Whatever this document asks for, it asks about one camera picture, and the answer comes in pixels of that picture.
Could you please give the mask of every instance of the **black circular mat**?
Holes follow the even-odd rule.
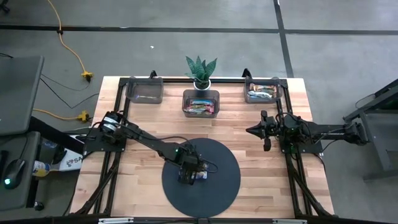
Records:
[[[208,173],[207,179],[196,180],[193,185],[181,184],[178,182],[179,167],[166,162],[162,173],[163,189],[178,211],[196,218],[213,217],[234,202],[241,185],[239,165],[232,152],[218,141],[197,138],[190,142],[196,145],[202,158],[218,166],[218,172]]]

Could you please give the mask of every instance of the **butcher block tabletop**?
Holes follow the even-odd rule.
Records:
[[[104,77],[93,122],[101,121],[107,111],[113,110],[120,78]],[[304,80],[288,78],[287,83],[293,113],[311,121]],[[275,116],[276,104],[245,103],[243,86],[242,83],[212,83],[211,89],[220,93],[220,112],[214,119],[205,119],[186,118],[182,111],[183,92],[193,89],[192,83],[164,83],[163,102],[155,105],[131,103],[128,119],[158,138],[210,138],[231,150],[241,170],[241,186],[233,204],[217,218],[293,218],[286,162],[279,143],[271,138],[272,148],[264,152],[264,141],[245,132],[246,128],[260,122],[261,110],[266,110],[268,116]],[[183,142],[179,139],[167,141]],[[308,188],[323,207],[333,213],[322,163],[312,154],[303,154],[302,157]],[[103,158],[103,152],[94,152],[83,161],[70,212],[81,208],[95,191]],[[111,216],[187,217],[175,209],[164,194],[161,181],[163,164],[164,160],[155,151],[134,140],[127,140],[119,165]],[[108,187],[104,191],[101,210],[105,207],[107,194]],[[301,190],[298,190],[298,197],[304,211]]]

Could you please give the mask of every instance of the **plastic bin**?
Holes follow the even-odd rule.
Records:
[[[213,114],[190,114],[184,108],[190,105],[191,100],[211,100],[214,103]],[[215,118],[220,111],[220,93],[216,90],[185,90],[182,97],[182,111],[188,118]]]
[[[273,85],[276,88],[276,93],[275,97],[268,99],[268,98],[253,98],[248,95],[248,91],[250,90],[250,84],[254,83],[256,85]],[[281,92],[280,92],[280,83],[279,83],[279,78],[274,77],[271,79],[253,79],[249,76],[247,76],[244,80],[244,100],[246,103],[275,103],[277,99],[280,98]]]
[[[130,77],[126,97],[133,103],[161,103],[163,100],[163,79],[160,77]]]

